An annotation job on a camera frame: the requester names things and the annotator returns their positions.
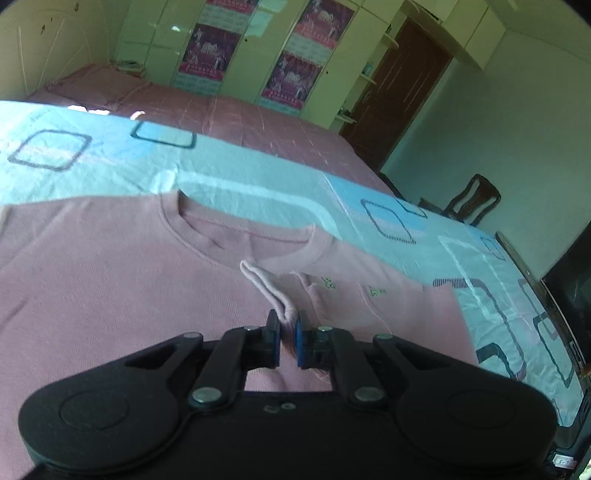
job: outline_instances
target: bed headboard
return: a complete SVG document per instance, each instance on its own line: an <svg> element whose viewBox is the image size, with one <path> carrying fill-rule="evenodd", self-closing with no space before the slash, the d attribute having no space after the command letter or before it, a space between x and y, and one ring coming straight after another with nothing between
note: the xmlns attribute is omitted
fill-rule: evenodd
<svg viewBox="0 0 591 480"><path fill-rule="evenodd" d="M22 100L108 58L100 0L17 0L0 14L0 99Z"/></svg>

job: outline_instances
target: green embroidery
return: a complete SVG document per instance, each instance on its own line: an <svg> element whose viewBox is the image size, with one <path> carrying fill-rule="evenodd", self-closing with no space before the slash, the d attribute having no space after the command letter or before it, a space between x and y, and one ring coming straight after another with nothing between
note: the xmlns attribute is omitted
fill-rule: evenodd
<svg viewBox="0 0 591 480"><path fill-rule="evenodd" d="M332 283L332 280L330 279L330 277L321 277L322 281L324 282L324 286L326 288L332 288L333 290L336 290L335 284Z"/></svg>
<svg viewBox="0 0 591 480"><path fill-rule="evenodd" d="M372 297L385 297L388 293L383 288L370 288L369 294Z"/></svg>

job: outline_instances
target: chair back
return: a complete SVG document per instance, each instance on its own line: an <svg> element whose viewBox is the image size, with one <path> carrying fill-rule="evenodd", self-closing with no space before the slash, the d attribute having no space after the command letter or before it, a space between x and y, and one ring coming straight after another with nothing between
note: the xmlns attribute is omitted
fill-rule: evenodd
<svg viewBox="0 0 591 480"><path fill-rule="evenodd" d="M460 207L458 211L455 211L456 206L466 199L468 193L474 186L474 183L478 182L478 187L472 197L467 199L467 201ZM443 211L443 214L449 216L451 218L455 218L460 222L463 222L466 218L472 215L475 211L477 211L480 207L482 207L486 202L494 199L490 205L485 207L478 216L474 219L471 223L472 226L476 226L480 223L482 218L490 212L500 201L501 201L501 194L496 187L489 182L485 177L482 175L474 175L468 185L459 195L452 198L452 201L449 202L449 205Z"/></svg>

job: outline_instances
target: pink t-shirt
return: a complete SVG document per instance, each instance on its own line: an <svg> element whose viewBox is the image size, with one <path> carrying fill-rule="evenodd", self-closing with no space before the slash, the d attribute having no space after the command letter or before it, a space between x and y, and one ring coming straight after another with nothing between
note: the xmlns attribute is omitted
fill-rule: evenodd
<svg viewBox="0 0 591 480"><path fill-rule="evenodd" d="M241 271L244 260L272 279L271 290ZM281 307L277 296L286 326L306 309L362 340L391 332L476 363L450 287L423 287L315 226L238 219L180 192L3 207L0 478L32 466L17 415L36 389L183 332L212 340L264 325ZM327 388L288 350L276 371L249 375L248 387Z"/></svg>

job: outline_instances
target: shirt neckline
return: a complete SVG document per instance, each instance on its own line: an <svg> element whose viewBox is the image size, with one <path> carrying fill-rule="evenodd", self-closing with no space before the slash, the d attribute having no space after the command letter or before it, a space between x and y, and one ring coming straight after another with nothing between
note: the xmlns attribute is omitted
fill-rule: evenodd
<svg viewBox="0 0 591 480"><path fill-rule="evenodd" d="M275 273L302 271L306 265L312 264L322 257L334 240L331 234L316 225L309 225L301 229L282 228L213 210L191 200L181 190L164 193L160 196L160 199L163 217L182 243L207 260L233 270L240 270L240 262L246 259L236 252L216 245L207 236L193 229L182 215L189 215L200 220L277 241L303 244L302 248L296 252L266 258L257 262L260 267Z"/></svg>

